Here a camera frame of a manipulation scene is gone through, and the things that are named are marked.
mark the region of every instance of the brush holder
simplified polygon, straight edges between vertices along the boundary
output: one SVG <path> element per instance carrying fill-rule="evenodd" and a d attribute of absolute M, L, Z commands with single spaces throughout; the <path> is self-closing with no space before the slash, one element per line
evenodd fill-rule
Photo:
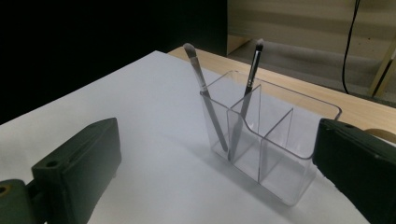
<path fill-rule="evenodd" d="M 341 110 L 257 78 L 244 96 L 247 82 L 247 75 L 230 71 L 207 86 L 210 97 L 201 92 L 210 147 L 281 202 L 295 205 L 316 174 L 319 121 L 338 119 Z"/>

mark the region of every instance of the acrylic holder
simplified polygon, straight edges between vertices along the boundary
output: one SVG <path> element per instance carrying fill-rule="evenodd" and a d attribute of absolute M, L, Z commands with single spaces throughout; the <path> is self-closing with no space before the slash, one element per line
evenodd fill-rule
<path fill-rule="evenodd" d="M 212 150 L 273 193 L 295 205 L 316 175 L 312 163 L 320 119 L 341 109 L 313 97 L 230 71 L 201 92 Z"/>

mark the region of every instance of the transparent container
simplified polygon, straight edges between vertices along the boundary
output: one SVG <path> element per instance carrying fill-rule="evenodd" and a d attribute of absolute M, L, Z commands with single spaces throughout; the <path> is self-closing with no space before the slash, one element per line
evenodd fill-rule
<path fill-rule="evenodd" d="M 295 205 L 315 177 L 312 155 L 320 119 L 341 109 L 313 97 L 230 71 L 201 92 L 212 150 L 272 192 Z"/>

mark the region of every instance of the white tabletop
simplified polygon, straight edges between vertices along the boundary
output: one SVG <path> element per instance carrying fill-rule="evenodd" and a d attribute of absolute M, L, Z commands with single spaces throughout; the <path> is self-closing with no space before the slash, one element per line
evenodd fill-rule
<path fill-rule="evenodd" d="M 122 163 L 89 223 L 368 223 L 321 173 L 288 207 L 211 151 L 191 65 L 158 51 L 1 125 L 0 180 L 27 184 L 36 162 L 108 118 Z"/>

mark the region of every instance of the wooden table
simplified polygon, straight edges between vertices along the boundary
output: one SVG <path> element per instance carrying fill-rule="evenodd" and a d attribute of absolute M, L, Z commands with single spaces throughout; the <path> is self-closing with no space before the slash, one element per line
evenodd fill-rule
<path fill-rule="evenodd" d="M 188 61 L 185 50 L 180 47 L 168 54 Z M 250 65 L 240 63 L 203 50 L 197 50 L 201 66 L 218 74 L 231 70 L 248 73 Z M 340 121 L 352 124 L 360 129 L 375 133 L 380 137 L 392 140 L 396 134 L 396 109 L 373 103 L 339 91 L 333 91 L 315 84 L 307 83 L 292 77 L 271 72 L 262 68 L 257 71 L 257 78 L 272 82 L 287 89 L 310 95 L 319 100 L 338 105 L 342 109 Z"/>

